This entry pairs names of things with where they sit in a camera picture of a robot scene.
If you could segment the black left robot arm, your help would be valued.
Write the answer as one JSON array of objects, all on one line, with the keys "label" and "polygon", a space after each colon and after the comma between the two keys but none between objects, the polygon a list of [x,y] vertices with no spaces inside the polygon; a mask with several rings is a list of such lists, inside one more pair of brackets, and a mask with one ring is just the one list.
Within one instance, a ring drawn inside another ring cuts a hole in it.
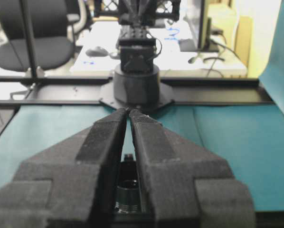
[{"label": "black left robot arm", "polygon": [[94,16],[118,19],[121,32],[117,40],[120,63],[114,69],[113,80],[100,90],[99,101],[114,109],[121,107],[152,112],[174,102],[171,86],[160,80],[160,70],[154,64],[161,51],[157,39],[149,33],[157,19],[179,20],[180,1],[171,0],[96,0]]}]

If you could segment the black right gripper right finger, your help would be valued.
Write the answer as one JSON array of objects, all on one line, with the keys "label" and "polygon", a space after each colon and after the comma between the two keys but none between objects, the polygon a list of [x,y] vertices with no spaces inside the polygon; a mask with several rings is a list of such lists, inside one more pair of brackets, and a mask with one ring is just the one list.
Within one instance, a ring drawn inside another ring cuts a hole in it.
[{"label": "black right gripper right finger", "polygon": [[157,228],[253,228],[248,187],[228,162],[132,110],[142,208]]}]

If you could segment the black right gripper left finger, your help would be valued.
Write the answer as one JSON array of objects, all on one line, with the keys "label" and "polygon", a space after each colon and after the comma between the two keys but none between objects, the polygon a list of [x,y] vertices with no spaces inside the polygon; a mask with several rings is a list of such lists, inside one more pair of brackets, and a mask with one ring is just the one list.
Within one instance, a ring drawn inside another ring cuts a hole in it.
[{"label": "black right gripper left finger", "polygon": [[114,212],[127,111],[21,162],[0,189],[0,228],[105,228]]}]

